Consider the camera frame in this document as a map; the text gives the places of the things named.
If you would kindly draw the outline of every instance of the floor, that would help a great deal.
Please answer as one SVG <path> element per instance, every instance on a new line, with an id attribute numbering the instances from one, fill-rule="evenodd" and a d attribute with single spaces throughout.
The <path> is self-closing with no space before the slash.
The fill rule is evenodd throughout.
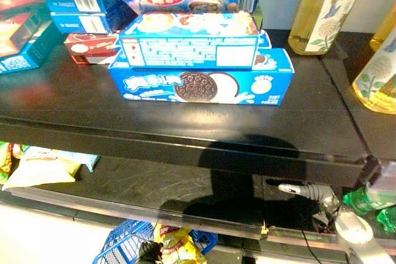
<path id="1" fill-rule="evenodd" d="M 0 204 L 0 263 L 88 264 L 111 227 Z"/>

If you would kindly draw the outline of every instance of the plastic bottle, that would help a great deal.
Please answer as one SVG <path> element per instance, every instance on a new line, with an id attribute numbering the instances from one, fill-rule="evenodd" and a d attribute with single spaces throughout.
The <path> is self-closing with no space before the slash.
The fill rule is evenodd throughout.
<path id="1" fill-rule="evenodd" d="M 396 29 L 352 83 L 359 100 L 372 111 L 396 114 Z"/>
<path id="2" fill-rule="evenodd" d="M 387 14 L 384 21 L 382 21 L 381 25 L 375 32 L 374 36 L 370 40 L 370 47 L 377 51 L 384 40 L 388 37 L 389 33 L 396 26 L 396 5 L 390 12 Z"/>
<path id="3" fill-rule="evenodd" d="M 377 221 L 382 224 L 385 232 L 396 232 L 396 206 L 381 210 L 377 215 Z"/>
<path id="4" fill-rule="evenodd" d="M 378 191 L 370 187 L 361 187 L 343 197 L 343 203 L 350 205 L 359 216 L 373 210 L 381 210 L 396 204 L 396 193 Z"/>
<path id="5" fill-rule="evenodd" d="M 301 0 L 288 39 L 293 51 L 325 54 L 354 3 L 355 0 Z"/>

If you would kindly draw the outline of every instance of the green bottle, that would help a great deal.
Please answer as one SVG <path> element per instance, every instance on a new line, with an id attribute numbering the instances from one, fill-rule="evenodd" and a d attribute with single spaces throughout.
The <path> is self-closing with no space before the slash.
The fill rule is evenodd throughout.
<path id="1" fill-rule="evenodd" d="M 363 216 L 372 210 L 381 210 L 396 204 L 396 193 L 378 191 L 370 187 L 361 187 L 343 197 L 343 203 L 350 205 L 356 214 Z"/>
<path id="2" fill-rule="evenodd" d="M 377 221 L 382 224 L 385 232 L 396 232 L 396 207 L 388 207 L 377 215 Z"/>

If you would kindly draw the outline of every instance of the box stack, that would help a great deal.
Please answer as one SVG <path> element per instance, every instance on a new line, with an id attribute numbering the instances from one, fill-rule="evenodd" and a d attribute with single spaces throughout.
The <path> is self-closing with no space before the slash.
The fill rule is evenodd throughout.
<path id="1" fill-rule="evenodd" d="M 294 74 L 238 0 L 124 0 L 138 16 L 119 35 L 109 72 L 123 98 L 282 102 Z"/>
<path id="2" fill-rule="evenodd" d="M 69 33 L 65 45 L 78 64 L 106 64 L 119 48 L 119 30 L 136 14 L 122 0 L 45 0 L 59 31 Z"/>
<path id="3" fill-rule="evenodd" d="M 0 0 L 0 74 L 39 67 L 64 39 L 43 0 Z"/>

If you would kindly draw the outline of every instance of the blue plastic basket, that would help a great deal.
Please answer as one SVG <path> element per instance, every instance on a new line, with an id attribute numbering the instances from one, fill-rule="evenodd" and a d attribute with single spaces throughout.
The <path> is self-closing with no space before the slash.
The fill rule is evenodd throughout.
<path id="1" fill-rule="evenodd" d="M 206 255 L 217 244 L 218 236 L 215 233 L 191 230 L 189 235 L 203 255 Z"/>
<path id="2" fill-rule="evenodd" d="M 153 226 L 150 223 L 129 219 L 109 233 L 107 240 L 93 264 L 133 264 L 139 257 L 143 242 L 153 241 Z M 192 230 L 197 248 L 206 255 L 217 244 L 217 234 Z"/>
<path id="3" fill-rule="evenodd" d="M 150 223 L 129 219 L 109 233 L 93 264 L 133 264 L 143 242 L 153 240 Z"/>

